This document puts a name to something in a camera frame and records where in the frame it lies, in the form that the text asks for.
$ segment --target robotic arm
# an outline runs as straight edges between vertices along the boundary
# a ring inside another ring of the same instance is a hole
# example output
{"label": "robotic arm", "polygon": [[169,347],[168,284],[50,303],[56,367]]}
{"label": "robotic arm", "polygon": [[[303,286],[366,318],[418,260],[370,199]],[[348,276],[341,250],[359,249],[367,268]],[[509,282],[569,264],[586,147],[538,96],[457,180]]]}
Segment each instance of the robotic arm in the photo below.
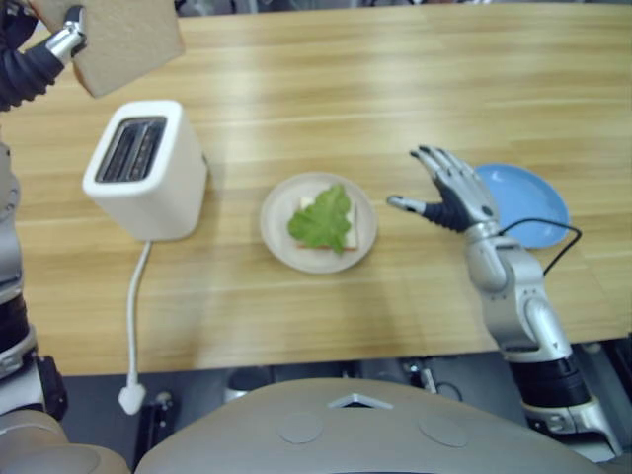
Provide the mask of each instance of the robotic arm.
{"label": "robotic arm", "polygon": [[392,196],[388,203],[465,232],[470,280],[481,296],[485,324],[510,364],[529,425],[593,460],[619,455],[621,447],[546,295],[542,268],[515,239],[500,234],[487,187],[448,151],[421,146],[411,154],[426,167],[443,202]]}

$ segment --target green lettuce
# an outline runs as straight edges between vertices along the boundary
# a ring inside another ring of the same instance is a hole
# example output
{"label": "green lettuce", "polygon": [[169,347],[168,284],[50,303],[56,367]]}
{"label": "green lettuce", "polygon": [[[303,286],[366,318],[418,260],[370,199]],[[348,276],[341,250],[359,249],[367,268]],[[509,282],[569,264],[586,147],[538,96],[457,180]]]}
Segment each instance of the green lettuce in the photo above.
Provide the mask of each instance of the green lettuce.
{"label": "green lettuce", "polygon": [[313,204],[294,213],[287,223],[289,235],[306,247],[331,247],[342,254],[352,227],[347,220],[351,207],[343,185],[334,185],[318,195]]}

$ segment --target toaster power cord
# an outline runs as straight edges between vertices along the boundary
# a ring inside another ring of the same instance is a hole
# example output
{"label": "toaster power cord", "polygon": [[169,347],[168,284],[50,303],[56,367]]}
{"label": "toaster power cord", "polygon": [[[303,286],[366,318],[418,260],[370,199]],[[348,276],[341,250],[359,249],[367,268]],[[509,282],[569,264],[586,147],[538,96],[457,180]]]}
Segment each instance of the toaster power cord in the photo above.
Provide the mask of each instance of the toaster power cord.
{"label": "toaster power cord", "polygon": [[127,344],[129,368],[127,370],[127,384],[118,394],[118,402],[128,415],[135,415],[140,410],[142,402],[147,393],[145,387],[138,382],[138,348],[136,343],[136,299],[138,287],[142,280],[142,274],[149,259],[152,242],[145,242],[145,246],[140,253],[138,264],[129,282],[127,292]]}

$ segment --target wooden table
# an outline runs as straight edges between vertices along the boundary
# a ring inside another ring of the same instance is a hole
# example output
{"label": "wooden table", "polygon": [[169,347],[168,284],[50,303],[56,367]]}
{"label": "wooden table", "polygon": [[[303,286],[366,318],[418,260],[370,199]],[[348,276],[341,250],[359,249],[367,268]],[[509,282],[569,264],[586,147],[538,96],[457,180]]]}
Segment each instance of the wooden table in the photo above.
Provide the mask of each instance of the wooden table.
{"label": "wooden table", "polygon": [[[30,318],[64,373],[126,370],[141,244],[81,178],[111,114],[141,99],[182,102],[212,169],[196,233],[152,253],[142,370],[492,350],[462,237],[384,203],[437,197],[407,156],[418,143],[552,183],[586,231],[547,279],[569,337],[631,329],[630,7],[374,8],[188,19],[182,30],[184,57],[105,99],[68,71],[2,117],[24,191]],[[259,233],[272,187],[314,170],[355,181],[379,217],[368,258],[338,275],[284,266]]]}

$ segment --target black cable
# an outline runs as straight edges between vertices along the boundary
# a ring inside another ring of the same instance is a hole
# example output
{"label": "black cable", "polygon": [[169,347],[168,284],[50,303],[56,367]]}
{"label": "black cable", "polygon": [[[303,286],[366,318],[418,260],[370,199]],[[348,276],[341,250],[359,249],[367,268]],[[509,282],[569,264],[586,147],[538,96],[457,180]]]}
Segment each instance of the black cable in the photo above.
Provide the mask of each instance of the black cable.
{"label": "black cable", "polygon": [[564,246],[564,248],[549,263],[549,265],[546,266],[546,268],[544,269],[544,272],[543,272],[543,274],[545,276],[555,266],[555,264],[557,264],[558,261],[562,257],[564,257],[564,254],[566,254],[569,250],[571,250],[571,247],[573,247],[575,244],[577,244],[579,242],[579,240],[582,238],[582,231],[580,229],[578,229],[577,227],[574,227],[574,226],[568,225],[568,224],[564,224],[562,222],[557,222],[555,220],[540,219],[539,217],[527,217],[526,219],[517,220],[516,222],[508,225],[503,230],[501,230],[499,232],[499,235],[505,235],[508,230],[511,230],[514,227],[518,227],[519,225],[524,224],[525,222],[541,222],[541,223],[544,223],[544,224],[555,225],[556,227],[562,227],[564,229],[572,230],[573,232],[575,232],[575,237],[573,238],[573,240],[571,240],[568,244],[566,244],[566,246]]}

